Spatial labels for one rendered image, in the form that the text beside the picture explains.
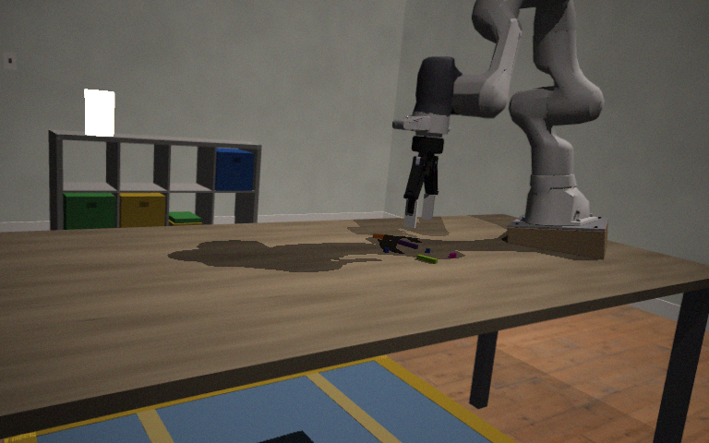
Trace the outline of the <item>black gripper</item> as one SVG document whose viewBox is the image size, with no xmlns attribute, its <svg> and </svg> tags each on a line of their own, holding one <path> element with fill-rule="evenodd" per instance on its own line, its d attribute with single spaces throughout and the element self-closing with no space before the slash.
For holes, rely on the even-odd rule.
<svg viewBox="0 0 709 443">
<path fill-rule="evenodd" d="M 425 194 L 422 218 L 431 220 L 438 192 L 438 156 L 443 152 L 443 138 L 413 136 L 412 151 L 418 151 L 418 157 L 413 157 L 412 169 L 403 198 L 406 198 L 404 227 L 415 228 L 418 197 L 424 183 Z"/>
</svg>

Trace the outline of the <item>purple rod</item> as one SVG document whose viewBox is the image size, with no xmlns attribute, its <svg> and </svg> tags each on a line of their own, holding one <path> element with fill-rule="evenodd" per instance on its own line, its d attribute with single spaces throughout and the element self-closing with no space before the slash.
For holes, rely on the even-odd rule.
<svg viewBox="0 0 709 443">
<path fill-rule="evenodd" d="M 413 249 L 418 249 L 418 245 L 412 244 L 412 243 L 409 243 L 409 242 L 406 242 L 406 241 L 403 241 L 403 240 L 398 240 L 398 244 L 399 244 L 399 245 L 408 246 L 408 247 L 411 247 L 411 248 L 413 248 Z"/>
</svg>

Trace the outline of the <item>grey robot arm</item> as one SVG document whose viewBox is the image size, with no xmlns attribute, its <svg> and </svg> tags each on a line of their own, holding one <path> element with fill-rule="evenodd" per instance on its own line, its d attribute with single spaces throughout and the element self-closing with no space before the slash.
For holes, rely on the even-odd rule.
<svg viewBox="0 0 709 443">
<path fill-rule="evenodd" d="M 579 67 L 573 0 L 476 0 L 472 14 L 475 30 L 496 44 L 489 70 L 463 75 L 452 57 L 424 59 L 417 76 L 413 115 L 393 120 L 392 127 L 442 138 L 451 130 L 451 114 L 495 118 L 503 111 L 522 37 L 517 18 L 520 8 L 529 7 L 536 7 L 534 63 L 554 79 L 554 89 L 521 90 L 509 104 L 511 119 L 526 134 L 532 153 L 531 189 L 522 220 L 581 226 L 598 218 L 589 212 L 589 201 L 576 187 L 573 147 L 556 136 L 554 126 L 594 121 L 604 108 L 604 97 Z"/>
</svg>

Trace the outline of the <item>lime green rod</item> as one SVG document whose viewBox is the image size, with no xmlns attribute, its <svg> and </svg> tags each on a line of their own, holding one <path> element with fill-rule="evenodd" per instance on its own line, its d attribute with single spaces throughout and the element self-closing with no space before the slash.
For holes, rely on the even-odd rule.
<svg viewBox="0 0 709 443">
<path fill-rule="evenodd" d="M 422 255 L 417 255 L 416 259 L 423 260 L 425 262 L 429 262 L 429 263 L 433 263 L 433 264 L 438 263 L 438 260 L 436 258 L 426 257 L 426 256 L 422 256 Z"/>
</svg>

